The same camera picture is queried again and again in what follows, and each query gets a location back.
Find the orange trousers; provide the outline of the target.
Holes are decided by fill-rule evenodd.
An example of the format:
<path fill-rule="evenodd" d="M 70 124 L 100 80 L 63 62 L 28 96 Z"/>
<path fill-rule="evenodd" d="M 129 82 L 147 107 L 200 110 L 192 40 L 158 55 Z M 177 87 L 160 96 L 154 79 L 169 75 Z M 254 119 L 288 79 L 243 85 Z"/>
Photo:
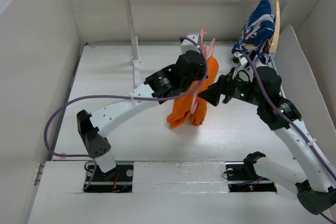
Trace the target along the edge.
<path fill-rule="evenodd" d="M 207 113 L 207 102 L 196 95 L 214 83 L 219 70 L 219 64 L 213 55 L 207 58 L 207 64 L 208 78 L 205 79 L 199 89 L 174 101 L 172 113 L 166 119 L 170 125 L 170 129 L 176 128 L 188 120 L 190 120 L 193 126 L 203 124 Z"/>

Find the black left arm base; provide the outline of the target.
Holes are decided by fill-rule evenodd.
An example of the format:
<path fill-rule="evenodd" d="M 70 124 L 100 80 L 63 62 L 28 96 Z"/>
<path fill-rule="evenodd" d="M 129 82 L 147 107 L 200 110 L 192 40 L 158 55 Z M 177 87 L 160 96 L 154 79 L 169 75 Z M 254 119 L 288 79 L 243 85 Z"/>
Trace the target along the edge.
<path fill-rule="evenodd" d="M 83 191 L 86 193 L 131 193 L 133 185 L 133 163 L 118 164 L 118 171 L 107 177 L 92 162 L 85 163 L 86 177 Z"/>

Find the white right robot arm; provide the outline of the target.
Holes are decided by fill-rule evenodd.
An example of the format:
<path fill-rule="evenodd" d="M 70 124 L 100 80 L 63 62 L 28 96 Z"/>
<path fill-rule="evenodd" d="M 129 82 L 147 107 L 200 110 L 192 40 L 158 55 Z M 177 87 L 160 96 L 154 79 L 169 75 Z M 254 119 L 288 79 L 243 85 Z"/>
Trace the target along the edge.
<path fill-rule="evenodd" d="M 241 172 L 250 179 L 267 178 L 297 196 L 305 210 L 321 215 L 335 205 L 335 167 L 309 134 L 295 105 L 280 94 L 281 77 L 268 66 L 255 66 L 241 53 L 232 57 L 235 67 L 199 93 L 213 106 L 237 99 L 257 107 L 257 115 L 287 146 L 303 170 L 294 170 L 271 161 L 264 153 L 250 153 Z"/>

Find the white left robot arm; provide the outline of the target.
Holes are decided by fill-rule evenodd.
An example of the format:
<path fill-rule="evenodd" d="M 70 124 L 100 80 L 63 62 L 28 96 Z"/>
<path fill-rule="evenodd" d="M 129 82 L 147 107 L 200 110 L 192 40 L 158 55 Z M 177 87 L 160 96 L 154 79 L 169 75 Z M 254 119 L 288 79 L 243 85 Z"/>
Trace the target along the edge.
<path fill-rule="evenodd" d="M 107 136 L 137 114 L 185 93 L 205 76 L 205 58 L 200 52 L 200 42 L 199 33 L 187 34 L 186 39 L 181 40 L 181 55 L 176 63 L 145 78 L 129 93 L 128 99 L 118 99 L 92 113 L 86 110 L 77 113 L 78 133 L 105 180 L 114 179 L 118 173 Z"/>

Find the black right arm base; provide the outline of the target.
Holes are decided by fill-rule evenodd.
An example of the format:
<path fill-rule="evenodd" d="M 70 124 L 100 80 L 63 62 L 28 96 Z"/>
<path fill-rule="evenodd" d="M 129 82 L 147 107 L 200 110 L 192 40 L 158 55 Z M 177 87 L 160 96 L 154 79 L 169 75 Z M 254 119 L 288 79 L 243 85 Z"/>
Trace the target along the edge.
<path fill-rule="evenodd" d="M 276 193 L 276 184 L 267 178 L 257 175 L 249 175 L 244 171 L 244 163 L 225 163 L 226 170 L 222 173 L 222 178 L 228 183 L 230 193 Z"/>

